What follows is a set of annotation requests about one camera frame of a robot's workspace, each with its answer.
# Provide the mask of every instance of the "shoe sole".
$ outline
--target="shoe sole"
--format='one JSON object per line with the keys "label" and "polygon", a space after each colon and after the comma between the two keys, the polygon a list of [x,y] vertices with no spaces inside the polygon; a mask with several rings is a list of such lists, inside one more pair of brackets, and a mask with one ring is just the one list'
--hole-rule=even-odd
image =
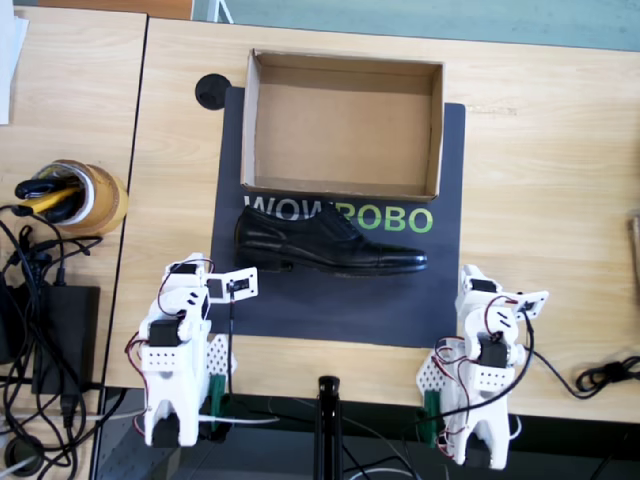
{"label": "shoe sole", "polygon": [[307,259],[300,259],[289,255],[270,252],[268,250],[257,250],[253,248],[243,248],[236,251],[234,264],[238,268],[256,267],[258,270],[266,272],[290,272],[293,270],[294,264],[298,264],[341,277],[382,277],[387,275],[403,275],[421,272],[427,268],[426,264],[390,268],[333,267],[331,265],[325,265],[323,263],[317,263]]}

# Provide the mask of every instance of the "black mat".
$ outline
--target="black mat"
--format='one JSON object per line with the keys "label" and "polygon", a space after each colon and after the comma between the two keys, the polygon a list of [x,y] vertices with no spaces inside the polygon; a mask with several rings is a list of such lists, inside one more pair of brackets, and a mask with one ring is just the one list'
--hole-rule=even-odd
{"label": "black mat", "polygon": [[[261,195],[240,186],[243,101],[244,89],[227,90],[211,254],[219,272],[234,269],[233,232],[245,204],[291,218],[308,213],[318,200]],[[447,104],[441,194],[430,204],[331,199],[355,209],[354,225],[371,240],[424,249],[426,271],[342,278],[296,265],[289,273],[260,272],[260,295],[236,305],[235,333],[407,347],[429,347],[455,334],[464,126],[464,106]],[[391,216],[403,214],[404,224],[386,219],[387,208]],[[227,310],[210,311],[212,330],[225,332]]]}

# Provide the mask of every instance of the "white paper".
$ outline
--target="white paper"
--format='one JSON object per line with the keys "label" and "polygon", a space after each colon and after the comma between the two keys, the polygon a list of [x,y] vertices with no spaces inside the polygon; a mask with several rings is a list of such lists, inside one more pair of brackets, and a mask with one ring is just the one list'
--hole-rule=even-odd
{"label": "white paper", "polygon": [[20,52],[22,51],[22,45],[24,45],[24,39],[27,36],[27,27],[29,26],[29,20],[26,18],[14,17],[14,19],[11,78],[13,78],[16,73],[16,67],[18,66],[18,60],[20,59]]}
{"label": "white paper", "polygon": [[13,15],[13,0],[0,0],[0,125],[9,123],[11,80],[28,25],[28,20]]}

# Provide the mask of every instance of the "green clamp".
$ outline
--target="green clamp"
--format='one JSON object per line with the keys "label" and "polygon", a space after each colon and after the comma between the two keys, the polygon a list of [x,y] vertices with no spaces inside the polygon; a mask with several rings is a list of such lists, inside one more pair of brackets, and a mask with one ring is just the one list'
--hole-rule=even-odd
{"label": "green clamp", "polygon": [[[229,402],[225,397],[227,377],[225,375],[212,375],[209,379],[209,396],[211,397],[211,416],[223,417],[226,414]],[[211,422],[211,431],[215,432],[219,422]]]}
{"label": "green clamp", "polygon": [[416,420],[418,423],[418,436],[420,440],[429,447],[435,448],[438,442],[438,434],[444,428],[442,419],[432,420],[430,422],[421,422],[421,420],[440,415],[440,392],[424,392],[424,407],[416,411]]}

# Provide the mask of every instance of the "shoe laces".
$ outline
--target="shoe laces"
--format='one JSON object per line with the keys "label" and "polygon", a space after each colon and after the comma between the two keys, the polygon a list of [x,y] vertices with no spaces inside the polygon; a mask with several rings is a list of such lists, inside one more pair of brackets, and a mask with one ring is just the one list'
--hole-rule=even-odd
{"label": "shoe laces", "polygon": [[333,203],[326,203],[322,206],[322,209],[328,209],[328,210],[334,210],[337,213],[337,217],[338,217],[338,221],[347,228],[347,230],[350,233],[354,233],[357,235],[360,235],[360,230],[358,230],[353,223],[351,223],[351,220],[349,220],[347,217],[345,217],[342,213],[340,213],[340,210],[338,210],[336,208],[336,206]]}

